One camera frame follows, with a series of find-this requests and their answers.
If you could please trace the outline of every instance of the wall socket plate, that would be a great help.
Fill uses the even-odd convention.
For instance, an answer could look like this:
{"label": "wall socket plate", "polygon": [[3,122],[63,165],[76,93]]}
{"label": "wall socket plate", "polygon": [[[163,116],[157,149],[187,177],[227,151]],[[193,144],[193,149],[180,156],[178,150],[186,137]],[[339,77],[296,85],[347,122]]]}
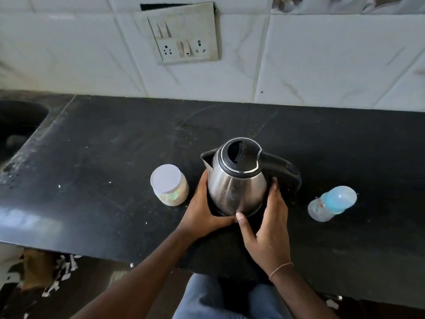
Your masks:
{"label": "wall socket plate", "polygon": [[218,60],[213,2],[143,11],[134,19],[158,64]]}

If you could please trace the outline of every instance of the stainless steel kettle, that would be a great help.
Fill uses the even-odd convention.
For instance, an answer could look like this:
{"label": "stainless steel kettle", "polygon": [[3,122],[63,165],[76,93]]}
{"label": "stainless steel kettle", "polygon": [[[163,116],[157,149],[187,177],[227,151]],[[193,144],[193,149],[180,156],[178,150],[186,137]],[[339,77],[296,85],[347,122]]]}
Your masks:
{"label": "stainless steel kettle", "polygon": [[208,192],[223,215],[254,214],[263,203],[267,182],[262,170],[284,173],[301,186],[299,169],[289,161],[265,153],[252,139],[234,138],[201,154],[208,169]]}

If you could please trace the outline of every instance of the plastic container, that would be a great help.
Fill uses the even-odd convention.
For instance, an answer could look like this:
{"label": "plastic container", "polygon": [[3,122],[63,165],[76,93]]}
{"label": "plastic container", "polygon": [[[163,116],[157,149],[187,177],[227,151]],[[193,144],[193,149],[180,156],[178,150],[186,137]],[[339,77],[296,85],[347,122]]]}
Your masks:
{"label": "plastic container", "polygon": [[167,206],[182,204],[189,194],[186,177],[175,165],[157,167],[151,175],[151,186],[155,195]]}
{"label": "plastic container", "polygon": [[338,186],[311,201],[308,211],[312,219],[327,222],[335,215],[354,205],[357,200],[356,192],[347,186]]}

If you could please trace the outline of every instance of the bracelet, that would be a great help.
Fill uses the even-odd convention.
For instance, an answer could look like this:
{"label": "bracelet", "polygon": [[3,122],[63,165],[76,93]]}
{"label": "bracelet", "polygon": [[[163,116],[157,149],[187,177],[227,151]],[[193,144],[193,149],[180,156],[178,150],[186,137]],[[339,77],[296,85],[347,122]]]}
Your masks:
{"label": "bracelet", "polygon": [[289,264],[294,265],[294,263],[292,263],[292,262],[288,262],[288,263],[282,264],[280,267],[278,267],[276,270],[274,270],[274,271],[272,272],[272,274],[270,274],[270,275],[269,275],[269,280],[272,278],[273,274],[275,274],[275,273],[276,273],[277,271],[279,271],[281,268],[283,268],[284,266],[287,266],[287,265],[289,265]]}

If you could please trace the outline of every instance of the white jar lid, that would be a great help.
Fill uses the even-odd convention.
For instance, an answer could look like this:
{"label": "white jar lid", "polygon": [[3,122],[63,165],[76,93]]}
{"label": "white jar lid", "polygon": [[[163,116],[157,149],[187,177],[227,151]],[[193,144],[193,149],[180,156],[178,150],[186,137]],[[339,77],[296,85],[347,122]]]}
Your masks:
{"label": "white jar lid", "polygon": [[151,186],[157,193],[173,191],[182,178],[182,173],[175,165],[161,165],[151,175]]}

